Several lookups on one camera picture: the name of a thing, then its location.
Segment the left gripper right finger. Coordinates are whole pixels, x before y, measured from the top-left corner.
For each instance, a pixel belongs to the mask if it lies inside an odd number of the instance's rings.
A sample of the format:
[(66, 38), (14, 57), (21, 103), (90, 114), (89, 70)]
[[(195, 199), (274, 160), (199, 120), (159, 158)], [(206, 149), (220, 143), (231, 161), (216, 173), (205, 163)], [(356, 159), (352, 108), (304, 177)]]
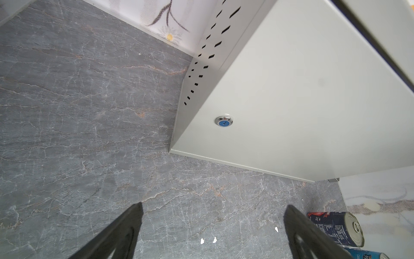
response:
[(284, 213), (285, 232), (294, 259), (351, 259), (352, 256), (293, 205)]

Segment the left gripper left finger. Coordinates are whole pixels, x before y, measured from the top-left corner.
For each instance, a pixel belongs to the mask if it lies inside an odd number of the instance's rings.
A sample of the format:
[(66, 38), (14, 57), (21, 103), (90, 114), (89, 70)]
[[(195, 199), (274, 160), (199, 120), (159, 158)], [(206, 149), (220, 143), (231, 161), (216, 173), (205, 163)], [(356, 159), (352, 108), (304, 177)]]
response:
[(72, 259), (132, 259), (143, 218), (142, 203), (131, 205)]

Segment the black label can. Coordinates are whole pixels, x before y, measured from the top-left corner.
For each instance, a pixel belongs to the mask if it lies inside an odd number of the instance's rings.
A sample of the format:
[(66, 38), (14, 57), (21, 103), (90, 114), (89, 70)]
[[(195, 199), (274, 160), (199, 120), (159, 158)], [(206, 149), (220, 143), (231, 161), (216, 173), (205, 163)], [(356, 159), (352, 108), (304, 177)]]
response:
[(312, 212), (309, 219), (337, 244), (363, 247), (365, 240), (358, 219), (350, 212)]

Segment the blue corn label can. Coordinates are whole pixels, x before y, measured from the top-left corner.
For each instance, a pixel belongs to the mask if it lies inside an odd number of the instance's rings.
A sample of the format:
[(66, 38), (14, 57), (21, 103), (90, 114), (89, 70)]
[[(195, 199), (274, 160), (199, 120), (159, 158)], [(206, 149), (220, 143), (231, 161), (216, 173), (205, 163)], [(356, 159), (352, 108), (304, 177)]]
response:
[(354, 248), (344, 248), (352, 258), (354, 259), (389, 259), (385, 253), (354, 249)]

